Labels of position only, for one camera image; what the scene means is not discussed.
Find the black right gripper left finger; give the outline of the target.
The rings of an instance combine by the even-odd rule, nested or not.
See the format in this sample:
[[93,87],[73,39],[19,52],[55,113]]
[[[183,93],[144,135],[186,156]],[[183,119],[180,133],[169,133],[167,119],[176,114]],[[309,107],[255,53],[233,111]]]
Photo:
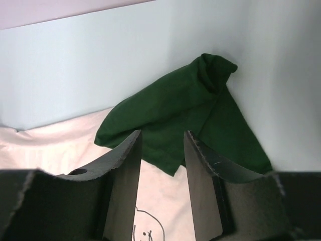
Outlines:
[[68,175],[2,169],[1,240],[131,240],[141,155],[134,131]]

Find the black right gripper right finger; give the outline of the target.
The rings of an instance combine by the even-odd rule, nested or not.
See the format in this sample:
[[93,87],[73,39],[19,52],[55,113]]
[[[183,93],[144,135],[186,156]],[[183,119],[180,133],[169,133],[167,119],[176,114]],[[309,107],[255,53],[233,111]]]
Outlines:
[[196,240],[320,240],[320,173],[246,169],[192,132],[184,153]]

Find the cream and green t-shirt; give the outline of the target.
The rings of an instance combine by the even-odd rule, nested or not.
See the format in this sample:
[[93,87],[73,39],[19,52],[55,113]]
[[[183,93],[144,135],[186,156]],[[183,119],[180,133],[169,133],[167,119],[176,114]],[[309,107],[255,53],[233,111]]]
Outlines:
[[183,137],[191,131],[242,167],[267,173],[271,163],[226,85],[236,70],[202,54],[112,109],[28,131],[2,128],[1,159],[70,164],[85,149],[103,156],[140,131],[141,161],[174,175],[186,163]]

